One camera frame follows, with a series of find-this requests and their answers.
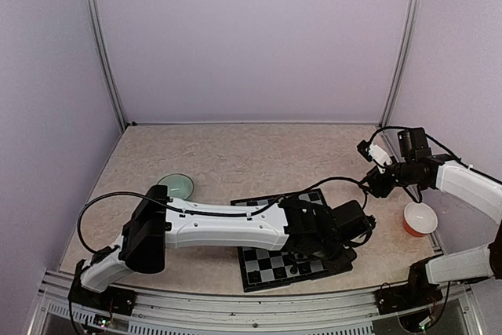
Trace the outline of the black grey chess board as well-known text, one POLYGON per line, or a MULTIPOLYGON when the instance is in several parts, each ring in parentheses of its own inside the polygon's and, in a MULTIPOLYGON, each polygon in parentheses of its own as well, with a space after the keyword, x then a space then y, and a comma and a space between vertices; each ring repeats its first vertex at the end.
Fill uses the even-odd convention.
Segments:
MULTIPOLYGON (((285 198, 298 198, 307 202, 327 205, 319 189, 314 189, 313 191, 301 195, 287 195, 285 198)), ((246 293, 278 288, 295 282, 321 279, 345 273, 327 271, 319 260, 309 261, 300 254, 289 254, 283 252, 282 249, 265 250, 251 247, 239 247, 238 261, 242 277, 242 286, 246 293), (310 264, 311 273, 301 274, 299 266, 306 263, 310 264), (298 271, 293 275, 289 273, 289 268, 294 264, 297 266, 298 271), (286 270, 286 276, 282 279, 276 279, 273 273, 274 268, 284 268, 286 270), (249 280, 249 273, 252 271, 260 272, 260 281, 249 280)))

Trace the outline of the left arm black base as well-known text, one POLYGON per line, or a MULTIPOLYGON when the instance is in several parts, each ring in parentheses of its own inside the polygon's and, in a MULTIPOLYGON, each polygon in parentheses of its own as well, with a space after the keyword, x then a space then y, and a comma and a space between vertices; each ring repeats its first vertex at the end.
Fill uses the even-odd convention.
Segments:
POLYGON ((130 289, 109 286, 102 293, 95 293, 83 287, 81 283, 85 261, 80 260, 75 267, 75 275, 67 296, 70 303, 106 311, 109 314, 131 316, 136 303, 136 293, 130 289))

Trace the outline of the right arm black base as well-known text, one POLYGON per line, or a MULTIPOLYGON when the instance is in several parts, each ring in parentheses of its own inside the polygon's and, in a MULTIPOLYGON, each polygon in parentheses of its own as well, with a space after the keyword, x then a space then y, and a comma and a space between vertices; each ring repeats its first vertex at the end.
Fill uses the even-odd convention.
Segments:
POLYGON ((430 260, 419 260, 409 268, 405 284, 391 286, 384 282, 374 293, 380 315, 418 308, 442 300, 439 284, 429 283, 425 264, 430 260))

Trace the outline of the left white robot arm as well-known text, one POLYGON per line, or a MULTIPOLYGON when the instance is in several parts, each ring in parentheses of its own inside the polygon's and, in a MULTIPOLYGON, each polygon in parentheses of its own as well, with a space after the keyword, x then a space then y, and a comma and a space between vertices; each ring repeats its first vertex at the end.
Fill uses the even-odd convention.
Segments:
POLYGON ((169 198, 163 185, 139 198, 120 235, 81 264, 78 292, 95 308, 109 301, 108 287, 119 279, 162 272, 167 249, 248 247, 300 254, 338 273, 355 260, 356 248, 376 226, 355 200, 331 208, 289 194, 263 206, 217 206, 169 198))

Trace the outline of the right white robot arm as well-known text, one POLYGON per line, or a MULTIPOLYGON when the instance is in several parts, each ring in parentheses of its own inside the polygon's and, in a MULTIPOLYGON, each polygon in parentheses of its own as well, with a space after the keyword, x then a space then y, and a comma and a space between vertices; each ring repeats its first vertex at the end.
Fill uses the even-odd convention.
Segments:
POLYGON ((501 179, 501 137, 490 136, 486 130, 449 130, 430 138, 449 153, 460 152, 462 161, 474 168, 460 173, 462 167, 454 162, 440 168, 440 177, 460 185, 427 192, 425 202, 439 211, 438 235, 446 253, 428 262, 424 276, 417 276, 401 290, 403 302, 416 307, 431 295, 432 284, 444 282, 481 283, 501 289, 501 279, 494 275, 489 264, 489 244, 501 232, 501 190, 497 188, 490 199, 475 198, 474 189, 480 183, 489 186, 481 173, 501 179))

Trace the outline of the black chess piece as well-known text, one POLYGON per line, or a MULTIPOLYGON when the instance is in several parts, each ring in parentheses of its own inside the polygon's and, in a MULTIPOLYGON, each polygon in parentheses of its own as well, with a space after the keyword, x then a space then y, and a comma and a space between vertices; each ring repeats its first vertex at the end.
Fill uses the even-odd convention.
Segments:
POLYGON ((286 270, 284 268, 274 268, 273 273, 276 279, 282 279, 286 276, 286 270))
POLYGON ((301 264, 299 266, 299 271, 301 274, 307 274, 307 273, 311 273, 311 267, 310 267, 310 264, 306 263, 306 264, 301 264))
POLYGON ((298 268, 297 268, 297 266, 296 266, 295 264, 294 264, 294 265, 292 265, 292 266, 289 268, 289 273, 290 273, 290 274, 293 274, 293 275, 294 275, 294 274, 296 274, 296 273, 297 273, 297 271, 298 271, 298 268))
POLYGON ((252 271, 249 273, 249 280, 251 281, 260 281, 260 272, 252 271))

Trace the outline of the orange white bowl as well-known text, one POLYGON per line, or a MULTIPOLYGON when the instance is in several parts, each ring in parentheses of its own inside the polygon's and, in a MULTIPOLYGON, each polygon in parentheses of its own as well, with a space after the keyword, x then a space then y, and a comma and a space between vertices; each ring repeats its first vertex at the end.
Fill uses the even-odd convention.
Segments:
POLYGON ((415 237, 423 237, 434 232, 438 226, 435 211, 425 203, 409 203, 403 211, 405 230, 415 237))

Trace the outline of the green glass bowl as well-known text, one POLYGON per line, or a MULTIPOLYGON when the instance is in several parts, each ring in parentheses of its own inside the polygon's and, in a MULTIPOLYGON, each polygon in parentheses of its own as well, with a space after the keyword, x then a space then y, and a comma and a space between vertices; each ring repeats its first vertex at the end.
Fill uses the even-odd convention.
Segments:
POLYGON ((168 196, 188 200, 195 189, 194 181, 186 174, 172 173, 161 178, 157 185, 168 188, 168 196))

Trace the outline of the right aluminium frame post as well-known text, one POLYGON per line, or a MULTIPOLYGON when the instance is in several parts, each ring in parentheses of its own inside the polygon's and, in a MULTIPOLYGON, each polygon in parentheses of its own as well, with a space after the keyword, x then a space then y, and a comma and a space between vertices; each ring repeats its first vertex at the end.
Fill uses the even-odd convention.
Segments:
POLYGON ((405 73, 406 63, 412 45, 419 6, 420 0, 408 1, 397 60, 391 77, 391 87, 387 95, 383 113, 380 117, 380 126, 389 126, 391 122, 391 116, 397 103, 398 93, 402 85, 402 78, 405 73))

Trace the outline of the aluminium frame post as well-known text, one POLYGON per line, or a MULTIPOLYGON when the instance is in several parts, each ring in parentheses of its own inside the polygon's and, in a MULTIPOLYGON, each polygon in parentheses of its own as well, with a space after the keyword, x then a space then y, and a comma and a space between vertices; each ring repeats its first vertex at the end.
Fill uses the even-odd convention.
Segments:
POLYGON ((419 6, 420 0, 408 1, 397 60, 391 77, 391 87, 387 95, 383 113, 380 117, 380 126, 389 126, 391 122, 391 116, 397 103, 398 93, 402 85, 402 78, 405 73, 406 63, 412 45, 419 6))
POLYGON ((127 129, 129 123, 111 69, 111 62, 108 56, 104 32, 100 22, 98 2, 97 0, 85 0, 85 2, 89 13, 97 56, 104 76, 105 88, 111 102, 111 108, 116 122, 118 123, 120 131, 123 133, 127 129))

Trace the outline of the front aluminium rail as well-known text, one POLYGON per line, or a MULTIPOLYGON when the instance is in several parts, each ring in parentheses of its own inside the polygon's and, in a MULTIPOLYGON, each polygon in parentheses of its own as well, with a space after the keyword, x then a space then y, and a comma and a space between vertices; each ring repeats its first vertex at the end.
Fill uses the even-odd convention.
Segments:
MULTIPOLYGON (((67 295, 73 276, 47 271, 35 296, 24 334, 75 334, 67 295), (64 325, 49 331, 56 319, 64 325)), ((96 328, 105 311, 72 304, 75 324, 87 320, 103 334, 413 334, 399 320, 425 307, 381 315, 377 286, 300 295, 212 295, 115 284, 135 292, 130 315, 113 314, 106 330, 96 328)), ((452 284, 438 324, 418 334, 487 334, 471 288, 452 284)))

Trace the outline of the left aluminium frame post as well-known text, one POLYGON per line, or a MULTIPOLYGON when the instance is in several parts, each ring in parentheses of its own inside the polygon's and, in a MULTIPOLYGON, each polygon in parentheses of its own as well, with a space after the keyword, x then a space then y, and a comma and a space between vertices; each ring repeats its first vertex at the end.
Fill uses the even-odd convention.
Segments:
POLYGON ((108 56, 104 32, 100 22, 98 2, 97 0, 85 0, 85 2, 89 13, 97 56, 104 76, 105 88, 111 102, 111 108, 116 122, 118 123, 120 131, 123 133, 127 129, 129 123, 111 69, 111 62, 108 56))

